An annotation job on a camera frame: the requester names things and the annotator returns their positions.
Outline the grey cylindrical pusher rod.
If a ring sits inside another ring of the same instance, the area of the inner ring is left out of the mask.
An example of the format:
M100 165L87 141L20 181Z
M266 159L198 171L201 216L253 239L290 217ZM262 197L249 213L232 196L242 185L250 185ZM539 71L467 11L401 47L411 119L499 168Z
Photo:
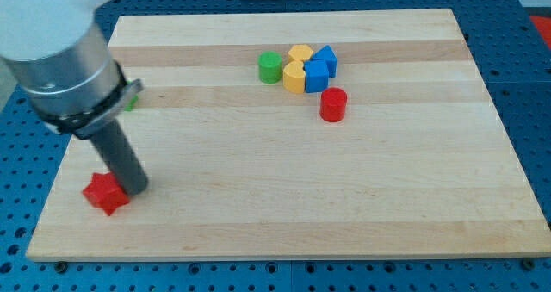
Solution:
M127 195L146 190L148 176L117 120L95 132L90 142Z

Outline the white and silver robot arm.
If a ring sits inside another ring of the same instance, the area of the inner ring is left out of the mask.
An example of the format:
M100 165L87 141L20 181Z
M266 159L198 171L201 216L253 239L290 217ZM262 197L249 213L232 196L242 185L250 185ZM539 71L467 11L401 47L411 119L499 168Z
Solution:
M117 115L142 91L127 81L96 24L110 0L1 0L1 58L56 133L89 140L125 193L148 177Z

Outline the green block behind arm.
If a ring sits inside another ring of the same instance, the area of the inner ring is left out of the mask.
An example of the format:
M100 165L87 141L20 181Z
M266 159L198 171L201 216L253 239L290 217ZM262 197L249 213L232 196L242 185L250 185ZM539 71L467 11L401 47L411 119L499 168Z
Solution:
M138 101L138 93L139 93L139 84L132 83L129 84L127 87L127 91L125 94L125 111L132 111L134 104Z

